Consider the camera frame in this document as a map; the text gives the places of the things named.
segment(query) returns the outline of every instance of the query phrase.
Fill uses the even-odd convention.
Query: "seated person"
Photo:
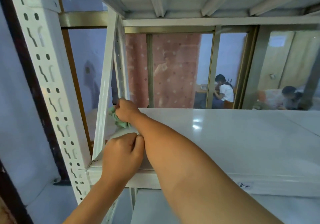
[[[284,101],[280,110],[298,110],[298,104],[302,98],[302,92],[297,92],[297,89],[292,86],[286,86],[282,89]]]
[[[233,87],[226,81],[226,78],[219,74],[215,78],[215,84],[219,86],[220,93],[218,94],[216,90],[213,92],[212,108],[214,109],[223,109],[224,101],[227,100],[233,103]]]

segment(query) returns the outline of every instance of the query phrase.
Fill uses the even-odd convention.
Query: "left hand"
[[[144,138],[141,135],[129,133],[111,139],[103,152],[101,180],[124,187],[138,171],[143,152]]]

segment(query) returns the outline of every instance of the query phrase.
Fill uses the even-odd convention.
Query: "beige door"
[[[296,32],[279,88],[306,85],[319,47],[320,31]]]
[[[258,90],[278,89],[294,32],[271,32]]]

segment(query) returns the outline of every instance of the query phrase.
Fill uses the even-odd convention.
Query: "fist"
[[[141,113],[138,107],[130,100],[119,99],[115,107],[115,114],[123,122],[132,123],[132,118]]]
[[[104,148],[101,179],[124,187],[138,171],[143,152],[144,138],[136,133],[111,139]]]

